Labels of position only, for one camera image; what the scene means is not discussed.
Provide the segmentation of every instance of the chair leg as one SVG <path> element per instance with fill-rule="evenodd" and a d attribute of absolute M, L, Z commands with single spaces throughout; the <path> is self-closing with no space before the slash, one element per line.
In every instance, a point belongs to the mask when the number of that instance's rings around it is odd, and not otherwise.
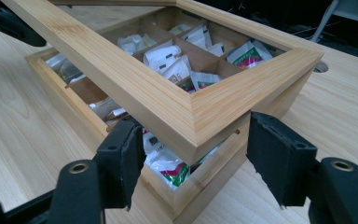
<path fill-rule="evenodd" d="M 316 30 L 315 34 L 313 35 L 312 39 L 310 41 L 312 42 L 317 42 L 319 35 L 322 33 L 322 31 L 324 30 L 325 25 L 327 24 L 327 22 L 330 20 L 331 15 L 333 14 L 333 12 L 336 10 L 337 6 L 339 4 L 339 0 L 334 0 L 331 5 L 328 7 L 328 9 L 326 10 L 326 12 L 324 13 L 324 17 L 322 18 L 321 23 L 319 24 L 318 29 Z"/>

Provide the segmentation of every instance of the wooden box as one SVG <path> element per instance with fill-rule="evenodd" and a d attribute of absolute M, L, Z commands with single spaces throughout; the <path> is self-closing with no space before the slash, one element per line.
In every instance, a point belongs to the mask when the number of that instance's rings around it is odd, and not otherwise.
<path fill-rule="evenodd" d="M 151 223 L 193 221 L 246 160 L 250 111 L 281 117 L 322 57 L 311 43 L 300 46 L 285 35 L 272 35 L 267 27 L 193 1 L 104 2 L 166 7 L 115 24 L 100 35 L 48 1 L 5 3 L 55 48 L 27 60 L 53 104 L 91 148 L 96 149 L 107 136 L 107 126 L 89 103 L 106 96 L 187 164 L 194 164 L 224 141 L 177 190 L 170 189 L 149 167 L 143 169 L 132 199 Z M 186 32 L 168 32 L 181 23 L 191 28 L 206 24 L 212 41 L 222 42 L 226 52 L 257 39 L 274 57 L 242 70 L 226 62 L 226 53 L 217 57 L 186 42 L 182 38 Z M 119 37 L 133 33 L 149 34 L 158 44 L 171 40 L 188 56 L 193 70 L 215 73 L 223 80 L 191 94 L 183 91 L 142 64 L 143 55 L 153 47 L 130 56 L 116 46 Z M 58 51 L 87 77 L 67 85 L 45 63 Z"/>

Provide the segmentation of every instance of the light wood tabletop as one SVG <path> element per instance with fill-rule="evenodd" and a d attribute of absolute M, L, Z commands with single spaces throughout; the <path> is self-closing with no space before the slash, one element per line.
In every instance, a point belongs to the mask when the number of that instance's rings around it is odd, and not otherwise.
<path fill-rule="evenodd" d="M 97 29 L 103 24 L 93 8 L 62 9 Z M 137 13 L 135 7 L 104 10 L 112 15 L 106 24 Z M 319 148 L 318 160 L 339 157 L 358 164 L 358 58 L 321 48 L 329 70 L 310 76 L 282 121 Z M 0 33 L 0 202 L 6 211 L 53 189 L 68 162 L 93 156 L 24 60 L 42 49 Z M 247 161 L 194 223 L 308 223 L 308 206 L 281 209 Z M 108 216 L 111 223 L 147 222 L 136 205 Z"/>

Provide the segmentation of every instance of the seed packet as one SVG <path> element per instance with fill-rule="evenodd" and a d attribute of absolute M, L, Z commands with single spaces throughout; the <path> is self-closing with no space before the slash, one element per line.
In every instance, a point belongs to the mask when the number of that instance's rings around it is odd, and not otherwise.
<path fill-rule="evenodd" d="M 215 74 L 200 73 L 194 71 L 190 72 L 190 77 L 196 91 L 204 89 L 222 80 L 220 76 Z"/>
<path fill-rule="evenodd" d="M 65 56 L 63 54 L 58 53 L 56 56 L 46 60 L 46 64 L 55 72 L 59 73 L 60 69 L 65 62 Z"/>
<path fill-rule="evenodd" d="M 157 42 L 150 38 L 148 34 L 145 34 L 144 37 L 140 35 L 130 35 L 117 40 L 117 45 L 130 55 L 155 44 L 157 44 Z"/>
<path fill-rule="evenodd" d="M 182 79 L 190 76 L 190 62 L 186 55 L 177 59 L 162 75 L 176 84 Z"/>
<path fill-rule="evenodd" d="M 197 26 L 193 31 L 190 31 L 182 38 L 202 49 L 207 49 L 212 46 L 211 35 L 206 25 Z"/>
<path fill-rule="evenodd" d="M 242 69 L 255 67 L 271 58 L 272 55 L 258 40 L 254 42 L 248 41 L 227 55 L 229 63 L 237 65 Z"/>
<path fill-rule="evenodd" d="M 177 45 L 161 49 L 151 49 L 144 55 L 144 64 L 159 74 L 163 74 L 182 53 Z"/>
<path fill-rule="evenodd" d="M 76 81 L 78 81 L 78 80 L 80 80 L 80 79 L 82 79 L 82 78 L 85 78 L 86 77 L 86 75 L 81 75 L 80 77 L 75 77 L 75 78 L 73 78 L 69 83 L 73 83 L 73 82 L 76 82 Z"/>
<path fill-rule="evenodd" d="M 100 102 L 89 104 L 89 107 L 102 120 L 104 120 L 104 118 L 113 110 L 121 108 L 121 106 L 118 105 L 111 97 L 107 97 Z"/>
<path fill-rule="evenodd" d="M 190 176 L 190 167 L 144 129 L 145 163 L 172 189 L 176 190 Z"/>
<path fill-rule="evenodd" d="M 82 76 L 83 73 L 75 67 L 69 60 L 65 59 L 59 72 L 59 76 L 68 84 L 72 79 Z"/>
<path fill-rule="evenodd" d="M 208 50 L 210 53 L 214 54 L 214 56 L 216 56 L 216 57 L 220 57 L 225 53 L 225 48 L 223 47 L 222 42 L 217 43 L 213 46 L 210 46 L 206 50 Z"/>
<path fill-rule="evenodd" d="M 169 32 L 173 35 L 179 35 L 180 33 L 189 30 L 190 27 L 186 26 L 184 24 L 179 24 L 177 26 L 174 26 Z"/>

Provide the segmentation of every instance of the black clamp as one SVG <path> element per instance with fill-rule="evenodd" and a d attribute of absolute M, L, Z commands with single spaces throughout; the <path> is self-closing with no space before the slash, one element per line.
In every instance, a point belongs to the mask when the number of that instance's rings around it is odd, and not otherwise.
<path fill-rule="evenodd" d="M 303 206 L 310 223 L 358 223 L 358 165 L 315 160 L 317 148 L 272 116 L 252 113 L 247 157 L 280 206 Z"/>
<path fill-rule="evenodd" d="M 46 46 L 46 40 L 0 2 L 0 32 L 34 47 Z"/>

